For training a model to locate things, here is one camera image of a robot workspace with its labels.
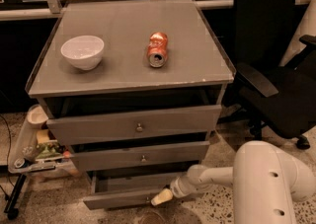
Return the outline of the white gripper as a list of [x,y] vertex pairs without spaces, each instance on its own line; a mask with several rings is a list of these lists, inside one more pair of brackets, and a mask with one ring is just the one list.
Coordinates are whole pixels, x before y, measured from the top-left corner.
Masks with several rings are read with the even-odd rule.
[[198,192],[200,182],[198,179],[183,175],[176,177],[170,183],[170,189],[164,188],[151,199],[151,204],[157,206],[159,204],[170,201],[173,196],[182,198],[190,194]]

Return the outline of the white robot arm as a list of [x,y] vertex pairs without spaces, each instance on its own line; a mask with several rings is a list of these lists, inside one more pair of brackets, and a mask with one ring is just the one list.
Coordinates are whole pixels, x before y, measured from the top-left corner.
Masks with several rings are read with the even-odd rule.
[[311,197],[316,180],[311,169],[294,156],[268,142],[250,141],[238,149],[231,167],[192,165],[151,203],[204,192],[212,185],[233,188],[235,224],[296,224],[293,203]]

